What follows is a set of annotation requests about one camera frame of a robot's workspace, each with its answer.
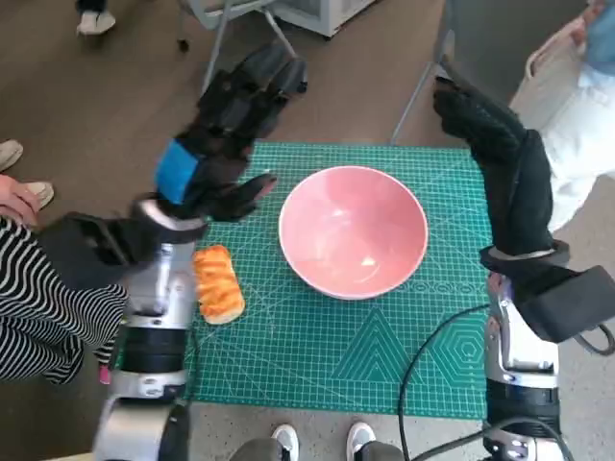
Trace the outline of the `bare black robot left hand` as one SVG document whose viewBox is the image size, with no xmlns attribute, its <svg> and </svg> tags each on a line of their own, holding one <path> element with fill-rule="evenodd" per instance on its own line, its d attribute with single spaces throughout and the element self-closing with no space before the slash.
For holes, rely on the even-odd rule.
<svg viewBox="0 0 615 461">
<path fill-rule="evenodd" d="M 290 99 L 306 91 L 306 70 L 304 60 L 277 42 L 261 46 L 232 70 L 218 70 L 194 119 L 162 155 L 156 175 L 162 209 L 178 219 L 233 221 L 249 214 L 276 178 L 239 179 L 255 142 L 271 134 Z"/>
</svg>

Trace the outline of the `black gloved robot right hand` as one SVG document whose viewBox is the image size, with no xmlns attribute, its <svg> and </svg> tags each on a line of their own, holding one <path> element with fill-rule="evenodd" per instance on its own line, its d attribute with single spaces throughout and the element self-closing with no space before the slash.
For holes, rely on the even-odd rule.
<svg viewBox="0 0 615 461">
<path fill-rule="evenodd" d="M 551 252 L 554 200 L 542 137 L 508 106 L 437 77 L 433 108 L 444 133 L 465 141 L 484 182 L 492 244 L 509 256 Z"/>
</svg>

